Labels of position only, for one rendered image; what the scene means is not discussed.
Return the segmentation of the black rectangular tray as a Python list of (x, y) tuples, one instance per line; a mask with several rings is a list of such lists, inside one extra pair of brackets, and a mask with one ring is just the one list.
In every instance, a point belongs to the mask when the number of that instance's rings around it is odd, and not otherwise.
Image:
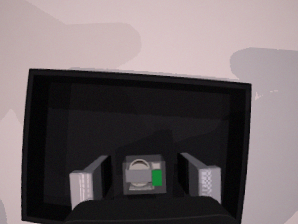
[[(101, 200), (191, 197), (177, 153), (221, 168), (221, 205), (241, 224), (250, 139), (251, 83), (101, 71), (28, 73), (21, 220), (62, 224), (72, 211), (69, 174), (111, 155)], [(126, 155), (161, 154), (166, 193), (123, 195)]]

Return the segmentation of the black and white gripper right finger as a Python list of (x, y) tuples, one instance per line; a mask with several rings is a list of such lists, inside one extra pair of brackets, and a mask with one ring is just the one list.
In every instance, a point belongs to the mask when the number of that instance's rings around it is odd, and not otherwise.
[(207, 166), (188, 153), (177, 153), (178, 182), (186, 194), (210, 196), (221, 204), (221, 168)]

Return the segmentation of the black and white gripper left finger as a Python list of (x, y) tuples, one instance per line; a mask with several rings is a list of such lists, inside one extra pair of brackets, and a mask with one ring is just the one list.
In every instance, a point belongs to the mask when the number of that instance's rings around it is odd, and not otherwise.
[(84, 170), (69, 175), (72, 210), (82, 201), (101, 200), (112, 185), (111, 155), (100, 156)]

